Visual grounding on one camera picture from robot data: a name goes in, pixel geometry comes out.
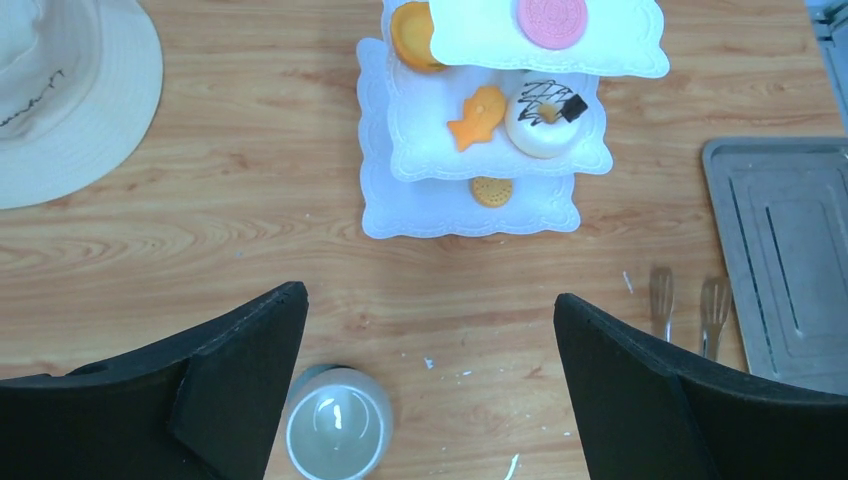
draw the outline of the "gray plastic tray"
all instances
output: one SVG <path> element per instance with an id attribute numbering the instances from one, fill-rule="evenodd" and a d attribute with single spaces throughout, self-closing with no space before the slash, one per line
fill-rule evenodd
<path id="1" fill-rule="evenodd" d="M 704 149 L 752 374 L 848 394 L 848 139 Z"/>

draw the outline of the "toy food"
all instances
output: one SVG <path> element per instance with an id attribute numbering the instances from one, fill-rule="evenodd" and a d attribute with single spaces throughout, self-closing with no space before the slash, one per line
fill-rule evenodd
<path id="1" fill-rule="evenodd" d="M 484 207 L 502 207 L 512 198 L 512 180 L 489 177 L 472 178 L 471 194 Z"/>
<path id="2" fill-rule="evenodd" d="M 536 45 L 562 50 L 586 32 L 586 0 L 518 0 L 518 26 Z"/>
<path id="3" fill-rule="evenodd" d="M 554 80 L 533 75 L 525 79 L 509 102 L 506 133 L 531 157 L 558 157 L 580 132 L 580 116 L 589 107 L 580 95 Z"/>
<path id="4" fill-rule="evenodd" d="M 392 45 L 398 58 L 409 68 L 420 73 L 436 73 L 448 68 L 430 52 L 433 30 L 429 3 L 405 3 L 392 13 Z"/>
<path id="5" fill-rule="evenodd" d="M 506 97 L 498 87 L 480 87 L 462 106 L 462 120 L 448 122 L 456 139 L 456 148 L 464 152 L 473 143 L 492 141 L 506 113 Z"/>

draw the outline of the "wood grain surface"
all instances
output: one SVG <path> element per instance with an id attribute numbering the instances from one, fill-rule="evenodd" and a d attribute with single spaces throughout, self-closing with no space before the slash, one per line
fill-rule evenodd
<path id="1" fill-rule="evenodd" d="M 616 164 L 578 178 L 576 233 L 375 241 L 354 47 L 379 37 L 380 1 L 143 0 L 166 78 L 141 148 L 83 191 L 0 212 L 0 377 L 63 374 L 302 280 L 297 372 L 348 364 L 391 394 L 372 478 L 500 479 L 515 454 L 516 480 L 588 478 L 556 295 L 647 331 L 648 272 L 670 265 L 674 343 L 697 349 L 701 282 L 724 272 L 704 143 L 842 134 L 802 3 L 660 1 L 672 71 L 602 81 Z M 719 360 L 745 368 L 735 320 Z M 267 478 L 297 478 L 282 441 Z"/>

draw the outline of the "white tray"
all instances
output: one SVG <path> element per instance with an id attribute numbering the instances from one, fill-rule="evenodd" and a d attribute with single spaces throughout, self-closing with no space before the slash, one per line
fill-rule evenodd
<path id="1" fill-rule="evenodd" d="M 512 199 L 497 209 L 479 205 L 467 180 L 407 183 L 395 179 L 389 168 L 392 142 L 386 122 L 388 47 L 366 38 L 357 45 L 356 55 L 362 68 L 357 83 L 362 108 L 359 142 L 365 157 L 360 171 L 365 197 L 362 228 L 368 236 L 479 237 L 498 232 L 571 232 L 580 226 L 580 214 L 571 201 L 573 175 L 516 179 Z"/>
<path id="2" fill-rule="evenodd" d="M 420 74 L 398 59 L 391 46 L 391 15 L 405 0 L 384 0 L 382 29 L 389 46 L 389 132 L 394 144 L 392 174 L 413 182 L 426 178 L 463 180 L 486 176 L 517 178 L 527 175 L 563 176 L 573 173 L 603 175 L 613 158 L 604 144 L 607 117 L 598 100 L 598 77 L 580 73 L 552 74 L 571 87 L 589 105 L 581 117 L 580 137 L 564 155 L 540 160 L 513 145 L 503 123 L 489 143 L 459 152 L 447 122 L 462 117 L 462 105 L 483 85 L 497 85 L 507 98 L 521 86 L 520 71 L 481 67 L 452 67 L 438 74 Z"/>
<path id="3" fill-rule="evenodd" d="M 547 50 L 529 41 L 518 26 L 516 3 L 430 0 L 436 27 L 430 44 L 433 56 L 446 65 L 602 77 L 659 78 L 669 71 L 660 47 L 665 20 L 655 0 L 586 0 L 586 33 L 564 50 Z"/>

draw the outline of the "metal fork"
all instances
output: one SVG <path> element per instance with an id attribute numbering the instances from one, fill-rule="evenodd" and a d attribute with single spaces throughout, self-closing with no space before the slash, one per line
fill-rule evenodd
<path id="1" fill-rule="evenodd" d="M 733 290 L 730 280 L 726 277 L 713 277 L 704 281 L 701 288 L 701 355 L 712 361 L 718 359 L 718 344 L 732 303 Z"/>
<path id="2" fill-rule="evenodd" d="M 674 275 L 668 267 L 651 270 L 651 330 L 671 342 L 671 312 L 674 310 Z"/>

